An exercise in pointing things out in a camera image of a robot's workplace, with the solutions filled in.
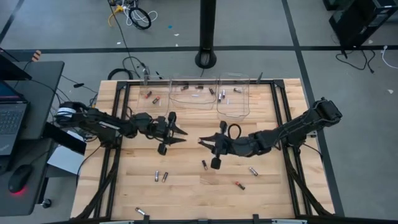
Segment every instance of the pole base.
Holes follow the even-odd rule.
[[[217,57],[214,50],[205,50],[201,48],[195,57],[195,63],[199,68],[212,68],[216,65]]]

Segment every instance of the clear plastic bin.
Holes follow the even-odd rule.
[[[160,75],[149,75],[148,80],[141,78],[139,91],[137,86],[130,89],[131,109],[135,113],[148,113],[153,117],[165,116],[169,111],[170,85],[166,85],[167,79]]]
[[[217,112],[220,120],[242,121],[250,113],[249,84],[250,79],[247,75],[234,73],[220,75],[217,92]]]
[[[216,77],[173,75],[171,79],[170,99],[176,107],[211,110],[217,99],[216,94]]]

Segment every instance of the black pole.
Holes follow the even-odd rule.
[[[200,68],[211,68],[217,62],[214,54],[214,28],[216,22],[216,0],[200,1],[200,48],[195,63]]]

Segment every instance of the black robotic arm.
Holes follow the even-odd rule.
[[[211,153],[216,156],[211,161],[211,167],[219,169],[221,166],[220,155],[259,156],[270,152],[271,148],[280,140],[290,146],[301,146],[308,133],[333,126],[340,122],[341,117],[342,115],[335,104],[322,98],[298,118],[273,130],[249,134],[248,137],[231,139],[225,135],[228,125],[225,121],[222,121],[220,123],[221,132],[210,137],[200,138],[199,144],[211,149]],[[215,144],[207,144],[205,141],[215,142]]]
[[[128,120],[122,120],[83,103],[65,102],[60,105],[55,118],[63,128],[79,127],[96,135],[103,147],[115,148],[119,135],[134,138],[140,132],[148,139],[160,141],[158,152],[166,155],[166,145],[186,141],[174,137],[174,133],[187,134],[175,125],[175,112],[169,113],[168,122],[163,116],[154,119],[147,113],[132,114]]]

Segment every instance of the yellow cable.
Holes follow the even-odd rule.
[[[108,25],[110,27],[112,27],[112,24],[111,24],[112,17],[115,16],[116,13],[118,13],[118,12],[123,12],[123,10],[124,10],[123,7],[121,7],[120,5],[116,6],[116,9],[114,10],[114,12],[108,17]]]

